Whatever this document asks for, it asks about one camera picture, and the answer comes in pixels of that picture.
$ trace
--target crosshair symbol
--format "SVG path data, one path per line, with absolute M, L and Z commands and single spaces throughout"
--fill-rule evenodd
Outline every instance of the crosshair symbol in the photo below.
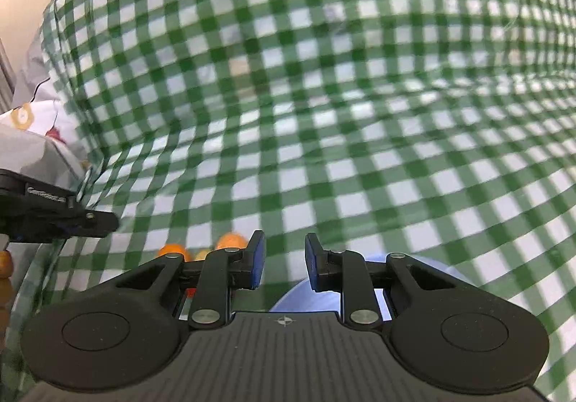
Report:
M 278 324 L 280 324 L 281 326 L 286 327 L 287 325 L 290 325 L 294 322 L 293 319 L 289 318 L 288 316 L 282 316 L 280 319 L 278 319 L 276 321 Z

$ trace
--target light blue bowl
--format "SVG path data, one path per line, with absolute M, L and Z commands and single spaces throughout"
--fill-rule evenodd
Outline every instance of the light blue bowl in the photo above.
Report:
M 433 259 L 428 259 L 427 257 L 419 257 L 417 255 L 412 256 L 416 260 L 423 262 L 435 269 L 452 275 L 459 280 L 470 283 L 470 281 L 464 277 L 460 272 L 458 272 L 454 267 L 448 267 L 447 265 L 435 261 Z M 367 261 L 371 262 L 384 262 L 386 260 L 385 255 L 374 255 L 366 258 Z M 390 311 L 384 301 L 384 296 L 382 290 L 375 290 L 376 299 L 380 305 L 380 312 L 382 313 L 382 319 L 389 321 L 391 318 Z M 298 283 L 293 289 L 281 297 L 278 302 L 270 310 L 273 313 L 309 313 L 318 311 L 336 311 L 340 312 L 340 294 L 335 291 L 323 291 L 321 293 L 316 293 L 310 287 L 310 280 L 306 280 Z

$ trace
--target green and white checkered tablecloth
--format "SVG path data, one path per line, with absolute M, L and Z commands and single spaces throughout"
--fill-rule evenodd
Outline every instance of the green and white checkered tablecloth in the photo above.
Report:
M 576 397 L 576 0 L 53 0 L 50 75 L 94 168 L 104 240 L 43 245 L 2 354 L 40 306 L 154 257 L 267 235 L 267 309 L 303 238 L 454 265 L 537 315 L 537 387 Z

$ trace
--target tablecloth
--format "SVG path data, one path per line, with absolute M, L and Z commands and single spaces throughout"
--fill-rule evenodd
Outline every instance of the tablecloth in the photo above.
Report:
M 538 316 L 536 386 L 576 396 L 576 0 L 53 0 L 50 77 L 85 143 L 103 240 L 43 245 L 2 354 L 41 306 L 154 257 L 267 235 L 267 309 L 303 238 L 454 266 Z

